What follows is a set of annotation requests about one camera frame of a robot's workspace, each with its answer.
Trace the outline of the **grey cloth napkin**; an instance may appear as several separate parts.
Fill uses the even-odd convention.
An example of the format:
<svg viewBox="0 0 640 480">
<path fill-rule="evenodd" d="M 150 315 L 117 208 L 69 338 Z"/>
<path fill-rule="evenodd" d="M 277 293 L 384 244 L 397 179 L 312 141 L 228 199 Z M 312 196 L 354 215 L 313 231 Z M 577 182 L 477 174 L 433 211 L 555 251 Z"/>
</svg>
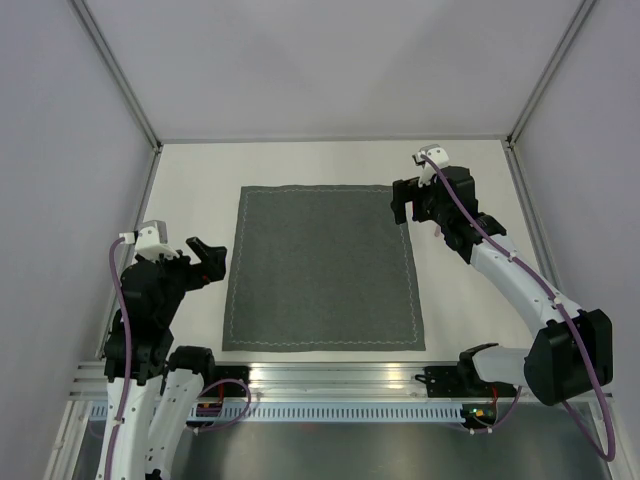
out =
<svg viewBox="0 0 640 480">
<path fill-rule="evenodd" d="M 384 185 L 241 189 L 225 351 L 422 351 L 412 242 Z"/>
</svg>

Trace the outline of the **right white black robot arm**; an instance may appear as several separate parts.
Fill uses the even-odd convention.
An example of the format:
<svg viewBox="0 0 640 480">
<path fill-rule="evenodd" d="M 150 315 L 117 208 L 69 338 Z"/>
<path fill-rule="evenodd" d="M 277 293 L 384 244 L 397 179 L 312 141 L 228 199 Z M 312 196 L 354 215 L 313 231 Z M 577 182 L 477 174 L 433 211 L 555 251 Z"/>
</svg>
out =
<svg viewBox="0 0 640 480">
<path fill-rule="evenodd" d="M 533 336 L 525 349 L 486 343 L 461 352 L 456 381 L 463 392 L 512 384 L 554 406 L 612 381 L 609 317 L 583 309 L 523 259 L 503 225 L 480 211 L 469 169 L 445 167 L 426 184 L 397 180 L 390 207 L 398 225 L 435 222 L 445 244 L 497 288 Z"/>
</svg>

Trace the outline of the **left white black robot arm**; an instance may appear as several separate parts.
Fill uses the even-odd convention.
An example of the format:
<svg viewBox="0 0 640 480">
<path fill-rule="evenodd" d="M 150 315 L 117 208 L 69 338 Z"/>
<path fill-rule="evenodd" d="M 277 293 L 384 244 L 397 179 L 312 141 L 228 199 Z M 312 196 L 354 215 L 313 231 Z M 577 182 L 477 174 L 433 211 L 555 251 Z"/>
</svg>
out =
<svg viewBox="0 0 640 480">
<path fill-rule="evenodd" d="M 167 479 L 198 396 L 218 384 L 213 353 L 171 347 L 170 325 L 185 295 L 226 275 L 227 250 L 197 237 L 181 252 L 142 254 L 113 272 L 120 304 L 104 345 L 108 417 L 99 479 Z"/>
</svg>

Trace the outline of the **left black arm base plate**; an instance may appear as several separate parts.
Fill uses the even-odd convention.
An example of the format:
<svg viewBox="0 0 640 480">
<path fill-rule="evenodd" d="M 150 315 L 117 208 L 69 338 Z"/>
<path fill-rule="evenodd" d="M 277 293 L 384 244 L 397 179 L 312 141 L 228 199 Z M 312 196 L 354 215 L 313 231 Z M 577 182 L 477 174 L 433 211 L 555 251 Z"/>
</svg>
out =
<svg viewBox="0 0 640 480">
<path fill-rule="evenodd" d="M 198 398 L 245 398 L 249 386 L 250 368 L 242 365 L 216 366 L 205 376 Z"/>
</svg>

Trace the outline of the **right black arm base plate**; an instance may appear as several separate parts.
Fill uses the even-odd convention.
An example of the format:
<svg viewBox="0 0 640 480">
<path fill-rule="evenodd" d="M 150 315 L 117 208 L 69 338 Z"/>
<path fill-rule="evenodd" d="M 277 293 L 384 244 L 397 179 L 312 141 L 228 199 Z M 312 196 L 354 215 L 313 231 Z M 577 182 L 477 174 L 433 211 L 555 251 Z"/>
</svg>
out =
<svg viewBox="0 0 640 480">
<path fill-rule="evenodd" d="M 514 398 L 517 389 L 507 383 L 486 382 L 475 373 L 462 373 L 457 366 L 426 366 L 413 376 L 426 388 L 429 398 Z"/>
</svg>

